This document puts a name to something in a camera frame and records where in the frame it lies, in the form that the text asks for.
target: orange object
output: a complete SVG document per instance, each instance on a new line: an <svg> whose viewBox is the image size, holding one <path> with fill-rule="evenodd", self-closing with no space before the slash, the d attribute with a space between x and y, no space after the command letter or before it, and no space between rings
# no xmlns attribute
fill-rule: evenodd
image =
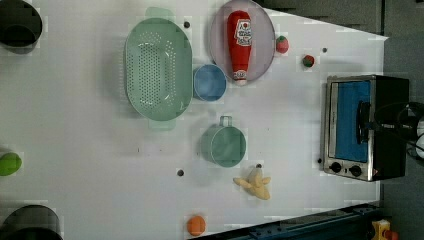
<svg viewBox="0 0 424 240"><path fill-rule="evenodd" d="M205 232L206 222L201 216L194 216L187 222L187 231L192 236L200 236Z"/></svg>
<svg viewBox="0 0 424 240"><path fill-rule="evenodd" d="M383 236L388 240L399 240L399 234L390 230L385 230Z"/></svg>

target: green ball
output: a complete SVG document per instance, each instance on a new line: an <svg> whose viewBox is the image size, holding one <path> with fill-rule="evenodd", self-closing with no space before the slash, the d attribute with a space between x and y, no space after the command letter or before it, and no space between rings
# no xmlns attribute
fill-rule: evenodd
<svg viewBox="0 0 424 240"><path fill-rule="evenodd" d="M0 157L0 176L8 176L21 167L22 160L16 153L6 153Z"/></svg>

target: blue bowl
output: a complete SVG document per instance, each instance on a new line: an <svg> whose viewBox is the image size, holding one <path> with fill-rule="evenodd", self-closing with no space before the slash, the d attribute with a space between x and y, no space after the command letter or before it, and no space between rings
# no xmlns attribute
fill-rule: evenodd
<svg viewBox="0 0 424 240"><path fill-rule="evenodd" d="M227 78L216 65L206 64L194 74L194 95L204 101L220 99L227 88Z"/></svg>

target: toaster oven knob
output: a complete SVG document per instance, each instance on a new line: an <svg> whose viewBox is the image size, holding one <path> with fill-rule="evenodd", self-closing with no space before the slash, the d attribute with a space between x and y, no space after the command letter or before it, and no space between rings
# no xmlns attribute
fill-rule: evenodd
<svg viewBox="0 0 424 240"><path fill-rule="evenodd" d="M362 174L362 170L361 170L361 168L359 166L353 166L353 167L349 168L349 171L355 177L359 177Z"/></svg>
<svg viewBox="0 0 424 240"><path fill-rule="evenodd" d="M342 170L342 165L338 162L334 162L331 164L330 169L333 170L333 172L338 173Z"/></svg>

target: ketchup bottle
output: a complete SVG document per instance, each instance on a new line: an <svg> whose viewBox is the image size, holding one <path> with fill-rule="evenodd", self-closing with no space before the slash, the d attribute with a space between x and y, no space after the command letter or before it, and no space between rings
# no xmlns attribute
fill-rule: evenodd
<svg viewBox="0 0 424 240"><path fill-rule="evenodd" d="M237 85L247 83L250 51L252 50L252 29L247 12L236 11L227 20L228 48Z"/></svg>

